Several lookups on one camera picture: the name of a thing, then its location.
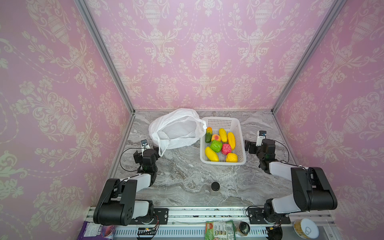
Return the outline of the yellow orange toy fruit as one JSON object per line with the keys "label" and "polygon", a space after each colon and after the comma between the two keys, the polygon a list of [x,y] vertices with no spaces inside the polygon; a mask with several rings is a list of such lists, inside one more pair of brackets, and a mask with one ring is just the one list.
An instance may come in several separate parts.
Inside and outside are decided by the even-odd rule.
{"label": "yellow orange toy fruit", "polygon": [[227,163],[237,163],[238,162],[238,156],[234,153],[228,153],[226,156],[226,162]]}

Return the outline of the red toy apple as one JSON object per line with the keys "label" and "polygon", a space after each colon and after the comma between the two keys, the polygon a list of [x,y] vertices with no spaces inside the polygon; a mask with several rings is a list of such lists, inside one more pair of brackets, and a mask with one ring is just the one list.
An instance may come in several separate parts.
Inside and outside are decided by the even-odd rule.
{"label": "red toy apple", "polygon": [[232,147],[229,144],[223,144],[221,153],[226,156],[232,152]]}

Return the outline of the white plastic bag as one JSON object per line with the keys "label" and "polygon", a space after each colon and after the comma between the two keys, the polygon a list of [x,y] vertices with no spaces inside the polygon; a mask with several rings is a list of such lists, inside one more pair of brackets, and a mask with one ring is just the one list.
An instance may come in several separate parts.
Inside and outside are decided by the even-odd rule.
{"label": "white plastic bag", "polygon": [[193,109],[181,108],[161,116],[149,126],[153,143],[159,155],[165,151],[191,146],[206,134],[207,122]]}

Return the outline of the yellow toy corn fruit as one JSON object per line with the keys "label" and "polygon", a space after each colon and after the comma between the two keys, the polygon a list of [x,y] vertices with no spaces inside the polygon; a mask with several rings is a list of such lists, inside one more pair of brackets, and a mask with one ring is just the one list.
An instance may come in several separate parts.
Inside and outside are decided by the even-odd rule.
{"label": "yellow toy corn fruit", "polygon": [[219,129],[219,135],[222,138],[222,143],[227,143],[228,142],[228,135],[225,129]]}

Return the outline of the green toy pepper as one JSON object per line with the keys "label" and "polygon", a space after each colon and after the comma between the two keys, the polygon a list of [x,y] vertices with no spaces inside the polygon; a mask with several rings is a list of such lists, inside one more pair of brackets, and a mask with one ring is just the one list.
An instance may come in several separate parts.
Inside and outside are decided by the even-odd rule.
{"label": "green toy pepper", "polygon": [[217,140],[213,140],[210,144],[210,148],[216,152],[216,153],[219,153],[221,152],[222,150],[222,147],[223,147],[223,143],[220,142],[220,141],[217,141]]}

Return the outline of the long yellow toy fruit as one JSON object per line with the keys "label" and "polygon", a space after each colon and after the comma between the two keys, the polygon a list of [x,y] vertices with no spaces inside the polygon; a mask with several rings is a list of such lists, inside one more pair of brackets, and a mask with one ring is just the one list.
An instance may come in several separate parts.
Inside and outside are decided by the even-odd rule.
{"label": "long yellow toy fruit", "polygon": [[205,154],[206,154],[206,157],[211,161],[211,162],[219,162],[220,159],[217,155],[217,153],[212,150],[210,147],[206,147],[205,149]]}

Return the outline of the orange green toy mango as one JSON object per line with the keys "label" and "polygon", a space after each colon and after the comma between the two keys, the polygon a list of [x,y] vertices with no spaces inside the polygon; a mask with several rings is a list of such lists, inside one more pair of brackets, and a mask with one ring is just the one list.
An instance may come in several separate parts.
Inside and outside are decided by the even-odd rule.
{"label": "orange green toy mango", "polygon": [[210,143],[212,141],[213,130],[211,127],[206,129],[205,143]]}

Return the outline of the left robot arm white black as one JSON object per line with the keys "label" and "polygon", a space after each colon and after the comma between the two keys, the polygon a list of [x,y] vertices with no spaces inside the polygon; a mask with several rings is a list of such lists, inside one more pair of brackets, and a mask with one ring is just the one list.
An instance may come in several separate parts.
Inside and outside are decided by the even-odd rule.
{"label": "left robot arm white black", "polygon": [[137,174],[125,179],[108,179],[96,205],[93,221],[104,226],[151,224],[154,220],[154,204],[150,200],[137,200],[137,192],[151,187],[156,178],[159,148],[134,153],[139,164]]}

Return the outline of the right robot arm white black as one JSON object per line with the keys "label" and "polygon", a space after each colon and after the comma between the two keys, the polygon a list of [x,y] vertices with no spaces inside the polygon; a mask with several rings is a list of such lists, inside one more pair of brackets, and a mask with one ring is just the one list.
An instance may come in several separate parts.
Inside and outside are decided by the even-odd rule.
{"label": "right robot arm white black", "polygon": [[279,222],[291,213],[335,210],[337,197],[319,167],[296,166],[276,159],[276,141],[263,139],[261,144],[245,141],[245,151],[256,155],[259,168],[266,174],[281,177],[292,183],[293,193],[266,200],[263,218],[268,223]]}

